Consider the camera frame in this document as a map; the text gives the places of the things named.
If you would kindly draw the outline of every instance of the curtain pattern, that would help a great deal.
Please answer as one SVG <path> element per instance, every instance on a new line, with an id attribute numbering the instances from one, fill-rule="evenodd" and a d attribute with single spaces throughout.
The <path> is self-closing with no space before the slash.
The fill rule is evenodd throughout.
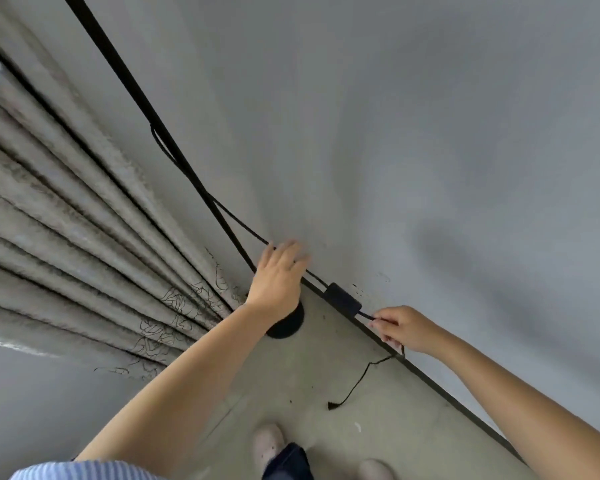
<path id="1" fill-rule="evenodd" d="M 240 300 L 4 0 L 0 53 L 0 345 L 151 379 Z"/>

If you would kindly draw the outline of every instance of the curtain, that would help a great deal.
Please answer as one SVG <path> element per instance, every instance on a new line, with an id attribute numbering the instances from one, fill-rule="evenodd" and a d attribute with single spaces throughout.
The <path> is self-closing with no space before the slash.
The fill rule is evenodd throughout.
<path id="1" fill-rule="evenodd" d="M 235 290 L 4 0 L 0 54 L 0 345 L 151 379 Z"/>

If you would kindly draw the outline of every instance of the striped sleeve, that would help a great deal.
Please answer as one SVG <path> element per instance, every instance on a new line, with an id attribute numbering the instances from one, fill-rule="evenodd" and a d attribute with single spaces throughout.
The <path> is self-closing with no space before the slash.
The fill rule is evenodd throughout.
<path id="1" fill-rule="evenodd" d="M 18 470 L 11 480 L 164 480 L 124 461 L 51 461 Z"/>

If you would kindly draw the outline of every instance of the white shoe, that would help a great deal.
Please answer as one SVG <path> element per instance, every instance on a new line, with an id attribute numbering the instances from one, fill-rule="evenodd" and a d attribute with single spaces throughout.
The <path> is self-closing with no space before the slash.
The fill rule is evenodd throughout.
<path id="1" fill-rule="evenodd" d="M 258 428 L 253 435 L 253 459 L 260 476 L 285 446 L 287 442 L 278 425 L 270 423 Z"/>
<path id="2" fill-rule="evenodd" d="M 395 480 L 392 471 L 384 463 L 371 458 L 360 463 L 356 478 L 357 480 Z"/>

